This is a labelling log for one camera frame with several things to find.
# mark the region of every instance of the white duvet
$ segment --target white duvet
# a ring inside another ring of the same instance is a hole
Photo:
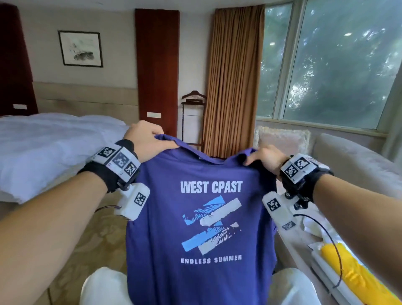
[[[24,203],[102,146],[122,139],[127,129],[124,122],[100,115],[0,118],[0,191]]]

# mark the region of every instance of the brown curtain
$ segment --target brown curtain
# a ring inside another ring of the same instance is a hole
[[[215,11],[203,151],[226,158],[252,146],[265,5]]]

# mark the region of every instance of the purple t-shirt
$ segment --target purple t-shirt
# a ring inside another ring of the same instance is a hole
[[[226,160],[182,141],[141,165],[151,194],[126,230],[127,285],[135,305],[266,304],[276,264],[275,225],[262,197],[276,178],[261,164]]]

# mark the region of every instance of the floor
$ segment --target floor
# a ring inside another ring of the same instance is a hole
[[[116,204],[119,198],[118,192],[107,194],[100,206]],[[53,305],[79,304],[85,279],[100,267],[127,273],[126,224],[127,220],[115,216],[112,208],[94,215],[66,265],[50,285]],[[46,291],[35,305],[50,305]]]

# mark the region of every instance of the black wire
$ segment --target black wire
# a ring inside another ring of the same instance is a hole
[[[294,214],[293,216],[294,216],[294,217],[296,217],[296,216],[308,217],[308,218],[314,220],[316,223],[318,223],[318,225],[324,229],[325,233],[327,233],[328,237],[330,238],[332,244],[333,244],[334,247],[335,247],[336,253],[337,253],[338,258],[339,258],[339,267],[340,267],[339,281],[338,281],[338,283],[337,283],[335,286],[333,286],[333,288],[338,288],[339,285],[340,285],[340,283],[342,282],[342,274],[343,274],[343,272],[342,272],[342,259],[341,259],[341,257],[340,257],[338,248],[336,247],[335,242],[334,242],[334,240],[332,239],[331,235],[329,235],[328,231],[324,228],[324,226],[323,226],[322,224],[320,224],[317,220],[315,220],[315,219],[312,218],[311,216],[308,216],[308,215],[305,215],[305,214]]]
[[[50,296],[50,287],[47,288],[47,297],[49,298],[49,304],[53,305],[53,301],[51,300],[51,296]]]
[[[103,206],[103,207],[101,207],[101,208],[97,208],[94,213],[96,213],[96,212],[98,212],[98,211],[100,211],[100,210],[103,210],[104,208],[115,208],[115,209],[120,210],[120,209],[121,209],[121,206]]]

